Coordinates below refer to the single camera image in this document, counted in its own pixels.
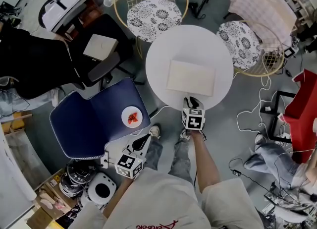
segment power adapter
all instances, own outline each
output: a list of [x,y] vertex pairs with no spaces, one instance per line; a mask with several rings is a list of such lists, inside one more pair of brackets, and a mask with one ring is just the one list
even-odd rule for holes
[[238,177],[241,175],[241,172],[239,172],[238,170],[232,170],[232,173]]

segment black and white floral cushion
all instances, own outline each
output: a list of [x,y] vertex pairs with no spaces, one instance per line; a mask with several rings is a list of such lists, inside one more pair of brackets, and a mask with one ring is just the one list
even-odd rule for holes
[[259,60],[261,54],[259,40],[245,23],[239,21],[223,23],[217,35],[227,46],[235,67],[247,69]]
[[147,42],[153,42],[162,32],[181,22],[179,8],[168,0],[145,0],[128,11],[130,31]]

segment t-shirt sleeve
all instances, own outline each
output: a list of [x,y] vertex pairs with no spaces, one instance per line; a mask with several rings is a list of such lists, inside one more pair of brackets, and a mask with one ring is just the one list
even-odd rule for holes
[[264,228],[241,179],[230,179],[206,187],[203,190],[202,209],[215,228]]
[[88,203],[68,229],[103,229],[107,218],[93,204]]

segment blue jeans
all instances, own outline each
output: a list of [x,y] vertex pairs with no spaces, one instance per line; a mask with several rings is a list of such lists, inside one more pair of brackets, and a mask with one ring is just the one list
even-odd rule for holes
[[255,147],[255,155],[250,157],[244,167],[257,172],[271,173],[283,188],[290,189],[294,174],[299,166],[285,150],[275,143],[261,143]]
[[[148,152],[145,155],[144,167],[158,170],[159,158],[162,154],[163,146],[157,137],[152,137]],[[179,139],[175,144],[174,159],[168,174],[189,181],[193,184],[189,174],[190,160],[188,157],[188,141],[184,138]]]

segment floor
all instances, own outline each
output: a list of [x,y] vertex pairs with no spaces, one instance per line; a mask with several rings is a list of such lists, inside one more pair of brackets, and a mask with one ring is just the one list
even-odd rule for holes
[[[32,32],[33,35],[43,38],[53,38],[54,34],[46,31],[38,26],[37,15],[40,7],[46,0],[22,0],[20,5],[24,6],[23,25],[22,28]],[[184,5],[183,0],[177,0],[177,4],[182,7]],[[223,23],[223,16],[227,14],[229,8],[229,0],[210,0],[204,7],[202,13],[206,14],[205,19],[197,20],[193,17],[189,11],[186,17],[183,19],[183,24],[192,24],[202,26],[209,29],[212,32],[216,32],[221,23]],[[119,23],[115,16],[113,8],[105,8],[105,12],[110,14],[117,23]],[[133,35],[130,31],[123,28],[127,36],[132,38]],[[146,56],[146,52],[151,44],[143,42],[142,50],[143,55]],[[130,69],[138,74],[138,80],[142,81],[146,79],[145,75],[145,58],[139,59],[137,56],[124,63],[124,67]],[[301,69],[306,68],[311,71],[317,72],[317,58],[315,54],[298,54],[296,58],[288,61],[286,68],[294,76],[300,72]],[[124,75],[120,71],[114,72],[114,79],[112,83],[120,80]],[[272,85],[269,91],[262,91],[261,97],[266,100],[270,100],[273,93],[276,90],[282,90],[286,92],[296,93],[298,87],[292,82],[291,78],[287,75],[273,75],[271,76]],[[254,138],[256,133],[252,132],[240,132],[237,127],[236,116],[239,112],[244,110],[252,110],[259,102],[259,89],[262,87],[260,78],[248,77],[242,74],[238,74],[233,80],[230,91],[227,96],[216,107],[206,112],[206,125],[204,133],[207,136],[206,145],[210,154],[212,155],[215,163],[220,171],[222,180],[234,178],[235,176],[229,170],[228,163],[232,158],[242,158],[246,160],[250,151],[249,148],[254,146]],[[65,85],[65,91],[75,89],[72,85]],[[147,107],[149,113],[151,113],[156,107],[160,108],[164,104],[160,101],[152,92],[148,83],[145,86],[138,86],[138,90],[142,99]],[[80,91],[84,98],[88,98],[91,95],[98,92],[98,88],[93,87]],[[49,122],[49,114],[52,111],[51,104],[43,105],[32,111],[33,117],[27,123],[26,131],[33,144],[36,152],[42,159],[43,163],[49,169],[51,173],[54,173],[61,167],[64,167],[68,161],[68,158],[63,154],[59,144],[53,134],[52,128]],[[160,123],[161,125],[161,142],[163,143],[164,150],[159,161],[158,169],[162,172],[168,172],[173,157],[173,145],[177,141],[179,133],[182,129],[181,113],[171,108],[163,109],[160,114],[152,119],[152,124]],[[239,117],[239,124],[241,128],[252,128],[263,130],[262,127],[258,127],[260,122],[258,110],[255,110],[253,114],[243,114]],[[264,122],[269,124],[269,118],[264,116]],[[112,142],[108,145],[110,161],[114,162],[122,148],[129,141],[130,136],[122,138],[116,142]],[[190,148],[190,159],[192,161],[191,176],[195,177],[195,152],[194,147]],[[259,184],[266,188],[269,188],[273,182],[273,178],[267,174],[254,173],[243,169],[239,160],[233,161],[231,167],[240,170],[242,173],[251,177]],[[107,170],[107,173],[114,178],[115,181],[120,181],[120,178],[115,174],[114,169]],[[245,187],[254,202],[254,205],[258,209],[262,209],[267,205],[264,201],[263,195],[266,191],[259,187],[256,183],[250,179],[241,176]]]

